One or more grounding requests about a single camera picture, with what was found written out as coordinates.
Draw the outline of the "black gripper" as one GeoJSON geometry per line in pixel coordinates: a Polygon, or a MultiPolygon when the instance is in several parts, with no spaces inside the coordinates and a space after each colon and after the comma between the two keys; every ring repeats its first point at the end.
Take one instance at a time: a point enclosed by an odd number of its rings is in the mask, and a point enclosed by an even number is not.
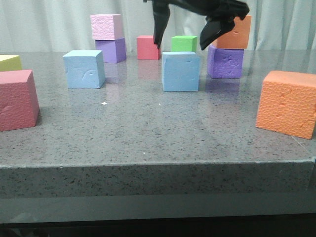
{"type": "MultiPolygon", "coordinates": [[[[211,19],[227,19],[237,16],[243,20],[249,13],[247,3],[238,0],[153,0],[153,37],[157,48],[161,46],[163,34],[169,21],[169,5],[178,6],[211,19]]],[[[207,22],[200,34],[201,50],[205,50],[212,42],[230,32],[234,27],[234,20],[207,22]]]]}

